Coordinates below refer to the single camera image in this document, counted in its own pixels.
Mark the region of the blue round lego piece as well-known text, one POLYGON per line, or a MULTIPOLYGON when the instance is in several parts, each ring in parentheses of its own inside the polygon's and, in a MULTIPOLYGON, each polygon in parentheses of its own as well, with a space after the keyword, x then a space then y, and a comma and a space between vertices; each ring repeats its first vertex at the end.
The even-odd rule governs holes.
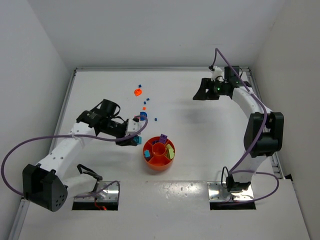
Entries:
POLYGON ((141 121, 145 121, 146 118, 148 117, 148 115, 147 115, 146 112, 141 111, 141 112, 139 113, 139 117, 140 117, 140 120, 141 120, 141 121))

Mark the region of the lime green purple lego brick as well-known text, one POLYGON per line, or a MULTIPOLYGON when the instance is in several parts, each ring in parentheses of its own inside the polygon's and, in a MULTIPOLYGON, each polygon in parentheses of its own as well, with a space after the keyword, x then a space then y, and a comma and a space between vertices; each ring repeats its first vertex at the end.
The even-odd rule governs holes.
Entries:
POLYGON ((167 157, 170 160, 172 160, 175 157, 175 151, 173 148, 167 150, 167 157))

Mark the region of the orange lego brick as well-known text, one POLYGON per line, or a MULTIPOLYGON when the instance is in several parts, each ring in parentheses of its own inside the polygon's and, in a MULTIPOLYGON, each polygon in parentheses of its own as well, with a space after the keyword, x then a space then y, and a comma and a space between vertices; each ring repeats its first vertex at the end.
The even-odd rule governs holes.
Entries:
POLYGON ((134 95, 137 97, 137 96, 140 96, 141 94, 143 93, 143 91, 140 89, 140 88, 137 88, 134 90, 134 95))

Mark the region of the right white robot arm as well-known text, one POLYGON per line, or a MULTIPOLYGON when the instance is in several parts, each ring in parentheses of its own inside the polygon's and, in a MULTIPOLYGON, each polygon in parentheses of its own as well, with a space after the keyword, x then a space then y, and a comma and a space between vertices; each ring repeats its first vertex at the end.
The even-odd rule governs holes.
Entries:
POLYGON ((194 101, 218 100, 230 97, 248 119, 243 137, 244 153, 228 171, 225 187, 228 192, 247 190, 260 165, 278 152, 283 144, 284 115, 265 106, 254 93, 251 84, 242 80, 240 68, 210 66, 210 78, 202 78, 194 101))

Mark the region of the teal square lego brick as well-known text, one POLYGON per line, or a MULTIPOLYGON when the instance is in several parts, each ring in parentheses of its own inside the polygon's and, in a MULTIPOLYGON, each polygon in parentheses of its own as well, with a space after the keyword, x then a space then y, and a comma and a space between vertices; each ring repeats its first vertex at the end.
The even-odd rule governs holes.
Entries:
POLYGON ((142 137, 139 135, 136 135, 133 140, 136 142, 137 145, 141 145, 142 144, 142 137))

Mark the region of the teal long lego brick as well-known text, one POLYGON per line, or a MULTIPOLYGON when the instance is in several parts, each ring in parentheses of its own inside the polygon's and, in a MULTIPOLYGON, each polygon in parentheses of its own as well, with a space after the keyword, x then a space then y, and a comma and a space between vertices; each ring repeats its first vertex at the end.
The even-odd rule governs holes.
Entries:
POLYGON ((148 162, 150 159, 151 159, 151 154, 150 154, 150 151, 149 150, 145 150, 143 152, 143 155, 144 155, 144 158, 145 160, 148 162))

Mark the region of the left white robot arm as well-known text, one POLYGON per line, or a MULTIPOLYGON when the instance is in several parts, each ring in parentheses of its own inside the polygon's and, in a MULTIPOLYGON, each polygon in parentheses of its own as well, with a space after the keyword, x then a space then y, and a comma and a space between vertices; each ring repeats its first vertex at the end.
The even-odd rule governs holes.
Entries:
POLYGON ((134 138, 142 124, 138 117, 117 122, 120 106, 102 100, 76 119, 70 132, 36 165, 28 164, 22 171, 23 197, 51 212, 58 211, 68 198, 87 198, 98 194, 102 176, 82 164, 79 175, 66 179, 65 173, 79 153, 99 134, 112 136, 118 146, 137 146, 134 138))

